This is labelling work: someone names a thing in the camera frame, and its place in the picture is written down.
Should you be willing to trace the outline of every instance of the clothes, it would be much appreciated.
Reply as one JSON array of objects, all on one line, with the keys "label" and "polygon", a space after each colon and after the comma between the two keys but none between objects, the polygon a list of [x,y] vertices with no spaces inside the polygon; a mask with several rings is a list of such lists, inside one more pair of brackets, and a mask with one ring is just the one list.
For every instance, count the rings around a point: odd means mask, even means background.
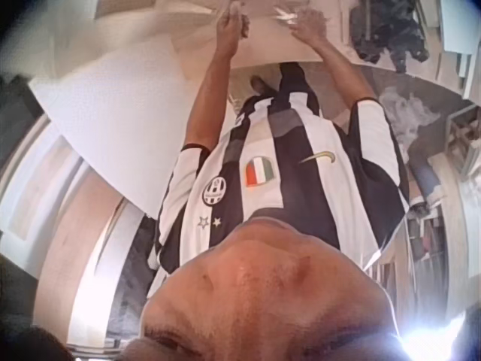
[{"label": "clothes", "polygon": [[159,216],[168,274],[266,215],[366,268],[407,212],[407,176],[381,105],[358,102],[346,135],[319,116],[299,65],[281,72],[276,98],[247,102],[212,154],[195,144],[181,151]]}]

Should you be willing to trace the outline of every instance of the man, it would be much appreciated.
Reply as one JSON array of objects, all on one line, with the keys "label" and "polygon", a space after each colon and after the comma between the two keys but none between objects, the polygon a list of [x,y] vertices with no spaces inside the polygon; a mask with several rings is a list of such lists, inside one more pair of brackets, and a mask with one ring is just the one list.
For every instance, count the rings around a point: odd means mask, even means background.
[{"label": "man", "polygon": [[407,210],[407,179],[382,107],[326,39],[320,13],[292,34],[323,59],[346,105],[346,135],[319,113],[295,63],[279,92],[245,105],[219,139],[240,5],[217,27],[217,48],[187,124],[159,215],[163,285],[144,309],[125,359],[405,359],[384,291],[362,271]]}]

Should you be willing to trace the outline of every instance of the italian flag patch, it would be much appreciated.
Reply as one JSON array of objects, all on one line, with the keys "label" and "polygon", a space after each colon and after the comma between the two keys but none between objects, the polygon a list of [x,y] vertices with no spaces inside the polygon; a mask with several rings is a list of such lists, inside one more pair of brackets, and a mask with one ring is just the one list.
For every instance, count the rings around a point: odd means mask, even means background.
[{"label": "italian flag patch", "polygon": [[246,179],[248,187],[260,186],[274,179],[274,170],[271,161],[264,156],[252,158],[246,166]]}]

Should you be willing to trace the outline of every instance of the striped jersey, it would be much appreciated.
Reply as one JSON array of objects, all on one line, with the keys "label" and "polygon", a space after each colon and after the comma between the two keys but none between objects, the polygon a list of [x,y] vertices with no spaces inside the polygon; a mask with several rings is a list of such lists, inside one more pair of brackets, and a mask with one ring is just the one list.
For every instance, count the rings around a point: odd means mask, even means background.
[{"label": "striped jersey", "polygon": [[382,106],[357,102],[346,134],[308,108],[306,93],[291,93],[283,109],[272,100],[242,113],[212,153],[197,144],[180,152],[159,214],[157,286],[251,217],[282,220],[363,269],[393,236],[408,185]]}]

